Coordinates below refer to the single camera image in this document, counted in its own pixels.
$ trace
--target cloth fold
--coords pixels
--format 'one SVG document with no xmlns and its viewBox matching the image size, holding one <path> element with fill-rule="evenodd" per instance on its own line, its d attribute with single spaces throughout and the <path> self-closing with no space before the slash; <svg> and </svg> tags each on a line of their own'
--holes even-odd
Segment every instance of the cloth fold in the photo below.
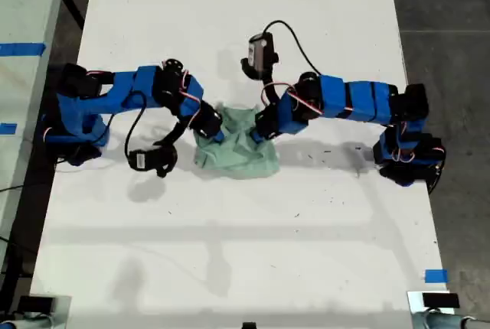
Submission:
<svg viewBox="0 0 490 329">
<path fill-rule="evenodd" d="M 258 108 L 232 109 L 217 105 L 223 116 L 224 140 L 218 144 L 196 133 L 194 163 L 204 170 L 222 171 L 230 178 L 266 178 L 279 170 L 279 159 L 271 141 L 260 144 L 250 137 Z"/>
</svg>

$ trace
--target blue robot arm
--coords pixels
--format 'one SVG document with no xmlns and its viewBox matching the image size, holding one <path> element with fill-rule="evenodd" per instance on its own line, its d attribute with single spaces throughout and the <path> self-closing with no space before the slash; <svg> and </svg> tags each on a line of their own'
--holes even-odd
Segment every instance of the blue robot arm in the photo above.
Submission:
<svg viewBox="0 0 490 329">
<path fill-rule="evenodd" d="M 283 23 L 298 39 L 291 27 Z M 256 127 L 251 136 L 256 143 L 281 134 L 297 134 L 318 117 L 374 122 L 386 126 L 374 145 L 374 160 L 381 166 L 382 176 L 408 186 L 415 180 L 425 180 L 429 192 L 441 175 L 446 150 L 439 138 L 423 133 L 429 105 L 423 84 L 409 85 L 405 93 L 395 86 L 374 82 L 346 83 L 341 78 L 315 73 L 301 75 L 279 97 L 274 90 L 273 65 L 279 62 L 274 52 L 273 37 L 267 32 L 249 40 L 249 57 L 242 59 L 243 72 L 253 80 L 262 80 L 269 105 L 256 115 Z M 310 63 L 299 45 L 303 56 Z"/>
<path fill-rule="evenodd" d="M 112 88 L 101 94 L 103 85 Z M 177 161 L 173 143 L 188 127 L 200 136 L 223 140 L 221 116 L 206 103 L 199 82 L 177 60 L 167 60 L 163 69 L 139 67 L 129 72 L 87 72 L 68 64 L 61 74 L 54 102 L 44 115 L 44 141 L 53 158 L 63 158 L 81 165 L 101 155 L 109 137 L 109 125 L 115 114 L 140 109 L 125 142 L 125 153 L 131 168 L 137 171 L 156 169 L 164 177 Z M 147 108 L 166 107 L 178 122 L 164 139 L 150 150 L 128 151 L 132 130 Z M 107 125 L 101 114 L 111 114 Z"/>
</svg>

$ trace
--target white tabletop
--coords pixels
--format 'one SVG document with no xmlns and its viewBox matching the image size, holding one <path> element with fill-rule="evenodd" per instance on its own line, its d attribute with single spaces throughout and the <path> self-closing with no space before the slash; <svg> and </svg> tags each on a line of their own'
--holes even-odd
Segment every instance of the white tabletop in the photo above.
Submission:
<svg viewBox="0 0 490 329">
<path fill-rule="evenodd" d="M 0 0 L 0 43 L 46 44 L 40 57 L 0 57 L 0 123 L 17 124 L 14 135 L 0 135 L 0 189 L 24 182 L 60 1 Z M 20 195 L 0 193 L 0 236 L 10 234 Z M 0 242 L 0 264 L 5 250 Z"/>
<path fill-rule="evenodd" d="M 248 108 L 261 84 L 240 58 L 278 18 L 323 73 L 405 87 L 393 0 L 90 0 L 79 64 L 175 57 L 207 101 Z M 285 28 L 271 31 L 275 79 L 294 83 L 309 68 Z M 198 170 L 188 133 L 162 180 L 126 164 L 135 117 L 116 116 L 102 158 L 54 179 L 32 291 L 73 296 L 70 329 L 406 329 L 406 292 L 445 288 L 423 281 L 441 268 L 425 184 L 398 187 L 363 158 L 380 126 L 317 119 L 275 141 L 278 174 L 245 181 Z M 130 148 L 173 124 L 168 110 L 147 111 Z"/>
</svg>

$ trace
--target black cable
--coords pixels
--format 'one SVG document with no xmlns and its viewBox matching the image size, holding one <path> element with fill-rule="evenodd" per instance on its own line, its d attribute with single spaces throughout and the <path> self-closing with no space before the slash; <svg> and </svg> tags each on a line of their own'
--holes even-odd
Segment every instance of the black cable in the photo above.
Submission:
<svg viewBox="0 0 490 329">
<path fill-rule="evenodd" d="M 4 191 L 9 191 L 9 190 L 15 190 L 15 189 L 21 189 L 23 187 L 30 187 L 30 186 L 36 186 L 36 185 L 45 185 L 49 184 L 47 182 L 36 182 L 33 184 L 22 184 L 22 185 L 17 185 L 17 186 L 11 186 L 11 187 L 6 187 L 5 189 L 0 189 L 0 193 L 3 193 Z"/>
<path fill-rule="evenodd" d="M 267 30 L 269 28 L 271 28 L 273 25 L 277 24 L 277 23 L 280 23 L 280 24 L 283 24 L 286 26 L 286 28 L 289 29 L 289 31 L 291 32 L 294 40 L 296 41 L 296 44 L 298 45 L 298 49 L 301 51 L 301 54 L 303 55 L 303 57 L 305 58 L 305 60 L 308 62 L 309 66 L 312 67 L 312 69 L 318 74 L 318 75 L 322 75 L 320 73 L 320 71 L 312 64 L 312 62 L 309 60 L 308 56 L 306 56 L 305 54 L 305 51 L 303 50 L 303 47 L 301 47 L 301 44 L 299 43 L 299 39 L 298 37 L 296 37 L 296 33 L 294 33 L 294 30 L 291 28 L 291 26 L 289 24 L 287 24 L 285 21 L 281 21 L 281 20 L 277 20 L 277 21 L 271 21 L 263 30 L 263 34 L 265 34 L 267 32 Z"/>
<path fill-rule="evenodd" d="M 11 241 L 9 239 L 6 239 L 5 237 L 1 237 L 0 236 L 0 240 L 6 242 L 8 245 L 17 246 L 19 249 L 22 249 L 24 251 L 30 252 L 34 256 L 37 256 L 38 255 L 38 253 L 35 252 L 34 250 L 29 249 L 28 247 L 25 247 L 23 245 L 19 245 L 18 243 L 14 243 L 13 241 Z"/>
<path fill-rule="evenodd" d="M 432 193 L 434 189 L 436 188 L 437 184 L 439 183 L 439 180 L 441 179 L 441 176 L 443 175 L 443 169 L 444 169 L 444 164 L 446 163 L 446 160 L 442 161 L 439 165 L 439 173 L 437 175 L 436 180 L 433 182 L 431 187 L 428 190 L 428 194 Z"/>
<path fill-rule="evenodd" d="M 131 138 L 132 131 L 135 129 L 136 125 L 138 124 L 138 121 L 141 119 L 141 116 L 143 115 L 144 111 L 146 110 L 146 96 L 141 90 L 135 90 L 134 92 L 131 92 L 126 97 L 125 101 L 130 100 L 136 94 L 141 96 L 141 98 L 143 100 L 143 106 L 139 110 L 139 114 L 136 116 L 136 119 L 135 119 L 134 123 L 131 125 L 131 128 L 129 128 L 128 135 L 126 135 L 126 140 L 124 141 L 124 154 L 126 155 L 126 158 L 129 158 L 128 144 L 129 144 L 129 139 Z"/>
</svg>

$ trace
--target blue tape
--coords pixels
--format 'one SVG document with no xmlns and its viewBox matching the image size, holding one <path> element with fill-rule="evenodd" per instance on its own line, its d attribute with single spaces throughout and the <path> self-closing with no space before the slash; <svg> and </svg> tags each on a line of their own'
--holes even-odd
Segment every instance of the blue tape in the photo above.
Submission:
<svg viewBox="0 0 490 329">
<path fill-rule="evenodd" d="M 17 130 L 17 124 L 0 123 L 0 135 L 14 135 Z"/>
<path fill-rule="evenodd" d="M 426 283 L 447 283 L 447 270 L 426 269 Z"/>
<path fill-rule="evenodd" d="M 45 44 L 0 44 L 0 56 L 41 56 Z"/>
</svg>

